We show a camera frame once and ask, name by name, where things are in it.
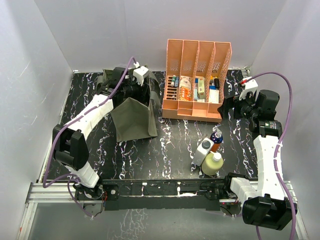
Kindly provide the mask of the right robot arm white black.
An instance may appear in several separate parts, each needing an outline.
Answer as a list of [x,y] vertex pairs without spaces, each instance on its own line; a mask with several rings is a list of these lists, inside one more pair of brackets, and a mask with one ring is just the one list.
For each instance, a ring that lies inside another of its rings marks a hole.
[[282,124],[275,120],[278,93],[261,90],[240,95],[228,95],[218,112],[223,118],[233,109],[235,119],[248,121],[256,150],[258,184],[254,188],[247,176],[229,173],[224,178],[223,194],[241,203],[245,224],[281,231],[297,214],[297,204],[290,200],[281,184],[283,180],[278,141],[283,133]]

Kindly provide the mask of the olive green canvas bag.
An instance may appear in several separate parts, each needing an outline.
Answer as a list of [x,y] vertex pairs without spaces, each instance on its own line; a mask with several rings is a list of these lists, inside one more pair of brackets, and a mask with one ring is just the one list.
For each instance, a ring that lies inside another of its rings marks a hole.
[[[121,82],[132,78],[133,69],[129,69]],[[111,117],[116,130],[116,141],[132,141],[157,137],[157,127],[154,116],[152,101],[156,107],[160,107],[160,86],[159,81],[153,72],[144,79],[147,82],[147,102],[139,102],[131,97],[123,98],[120,87],[113,97],[113,110]]]

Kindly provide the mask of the dark blue orange pump bottle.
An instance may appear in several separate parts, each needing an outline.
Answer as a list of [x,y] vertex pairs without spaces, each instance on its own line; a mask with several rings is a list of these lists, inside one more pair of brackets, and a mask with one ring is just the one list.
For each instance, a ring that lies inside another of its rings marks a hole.
[[222,131],[217,129],[215,132],[211,134],[210,140],[213,142],[211,151],[215,153],[223,141]]

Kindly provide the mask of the white bottle grey cap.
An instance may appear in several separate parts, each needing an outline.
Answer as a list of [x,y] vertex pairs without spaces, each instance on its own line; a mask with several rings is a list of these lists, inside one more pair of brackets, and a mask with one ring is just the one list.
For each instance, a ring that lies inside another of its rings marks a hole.
[[209,154],[212,147],[214,145],[214,142],[205,137],[202,142],[198,145],[194,156],[193,156],[193,163],[196,166],[201,166],[202,162],[204,161],[205,157]]

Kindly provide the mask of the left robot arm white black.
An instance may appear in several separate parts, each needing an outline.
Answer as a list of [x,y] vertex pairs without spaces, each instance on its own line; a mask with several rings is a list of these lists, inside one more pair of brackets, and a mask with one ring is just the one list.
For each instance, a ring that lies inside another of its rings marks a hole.
[[86,194],[93,200],[103,195],[98,184],[100,177],[89,163],[87,138],[95,126],[123,100],[147,97],[150,71],[135,63],[134,68],[116,67],[105,70],[96,82],[96,94],[91,102],[65,125],[56,125],[50,159],[66,167],[79,183],[86,187]]

